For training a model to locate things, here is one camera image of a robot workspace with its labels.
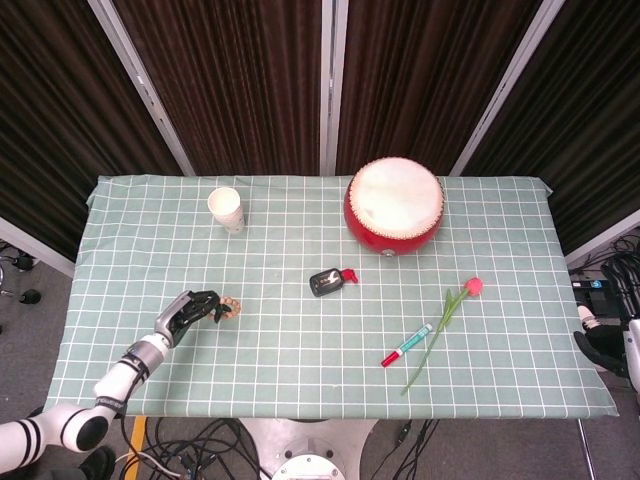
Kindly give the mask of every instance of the table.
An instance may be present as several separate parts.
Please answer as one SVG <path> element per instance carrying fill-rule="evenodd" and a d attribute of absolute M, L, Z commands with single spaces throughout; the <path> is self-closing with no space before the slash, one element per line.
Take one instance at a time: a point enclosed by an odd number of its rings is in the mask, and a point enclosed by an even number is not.
<path fill-rule="evenodd" d="M 240 299 L 237 321 L 200 321 L 129 403 L 130 414 L 264 418 L 616 415 L 571 332 L 575 300 L 539 179 L 441 178 L 444 220 L 415 254 L 385 258 L 350 235 L 351 177 L 101 177 L 88 205 L 47 407 L 91 406 L 93 385 L 153 330 L 184 290 Z M 242 198 L 247 228 L 215 224 L 217 186 Z M 360 284 L 315 298 L 324 269 Z M 407 396 L 422 355 L 380 361 L 448 288 L 485 290 L 454 316 Z"/>

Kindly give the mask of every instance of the gray carpet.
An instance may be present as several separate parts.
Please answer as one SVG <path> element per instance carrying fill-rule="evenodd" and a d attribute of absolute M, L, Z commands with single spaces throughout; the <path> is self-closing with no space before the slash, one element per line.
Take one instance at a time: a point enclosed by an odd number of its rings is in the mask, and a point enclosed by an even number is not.
<path fill-rule="evenodd" d="M 39 290 L 42 301 L 23 305 L 0 298 L 0 422 L 24 417 L 44 403 L 53 373 L 65 319 L 71 281 L 47 265 L 31 272 L 5 266 L 4 288 L 22 292 Z M 618 405 L 619 418 L 585 421 L 599 480 L 640 479 L 640 422 L 634 392 L 625 382 L 602 374 Z M 163 429 L 166 438 L 188 439 L 208 423 L 205 419 L 171 419 Z M 411 447 L 422 422 L 386 462 L 376 479 L 393 478 Z M 403 422 L 379 422 L 362 454 L 361 478 L 368 480 L 392 449 Z M 132 422 L 127 420 L 127 430 Z M 118 425 L 105 441 L 117 455 L 126 452 Z M 37 470 L 78 465 L 85 455 L 49 448 Z M 116 468 L 118 478 L 123 462 Z M 237 478 L 251 478 L 241 461 L 232 461 Z M 142 470 L 138 478 L 147 478 Z M 214 473 L 207 478 L 226 478 Z M 577 422 L 562 420 L 443 420 L 419 460 L 419 479 L 583 479 L 588 471 L 581 449 Z"/>

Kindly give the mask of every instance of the brown curtain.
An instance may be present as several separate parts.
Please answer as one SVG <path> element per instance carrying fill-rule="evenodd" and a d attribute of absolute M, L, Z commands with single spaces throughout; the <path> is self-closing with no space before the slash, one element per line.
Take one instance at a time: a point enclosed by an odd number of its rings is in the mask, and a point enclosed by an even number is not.
<path fill-rule="evenodd" d="M 539 0 L 351 0 L 337 173 L 379 157 L 446 175 Z"/>
<path fill-rule="evenodd" d="M 320 0 L 116 0 L 199 175 L 318 173 Z"/>
<path fill-rule="evenodd" d="M 85 2 L 3 2 L 0 58 L 9 222 L 75 259 L 98 175 L 180 175 Z"/>
<path fill-rule="evenodd" d="M 569 253 L 640 209 L 640 2 L 569 1 L 464 175 L 553 190 Z"/>

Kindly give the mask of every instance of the drum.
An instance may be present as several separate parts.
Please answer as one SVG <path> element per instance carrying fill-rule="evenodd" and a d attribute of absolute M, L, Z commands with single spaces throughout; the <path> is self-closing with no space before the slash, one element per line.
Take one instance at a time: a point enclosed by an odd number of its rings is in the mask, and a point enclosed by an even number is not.
<path fill-rule="evenodd" d="M 444 193 L 435 175 L 399 157 L 361 168 L 344 199 L 351 233 L 367 248 L 387 256 L 426 244 L 440 227 L 443 209 Z"/>

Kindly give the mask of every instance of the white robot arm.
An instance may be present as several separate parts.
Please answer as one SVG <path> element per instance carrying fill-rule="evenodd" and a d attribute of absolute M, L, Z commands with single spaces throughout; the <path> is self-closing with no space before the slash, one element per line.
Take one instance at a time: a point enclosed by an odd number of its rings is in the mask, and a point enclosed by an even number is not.
<path fill-rule="evenodd" d="M 0 473 L 37 460 L 47 445 L 75 452 L 95 448 L 114 417 L 124 415 L 126 404 L 138 387 L 164 361 L 189 327 L 213 312 L 216 323 L 231 308 L 213 291 L 185 291 L 156 319 L 154 333 L 129 347 L 123 357 L 96 384 L 93 408 L 56 405 L 35 417 L 0 425 Z"/>

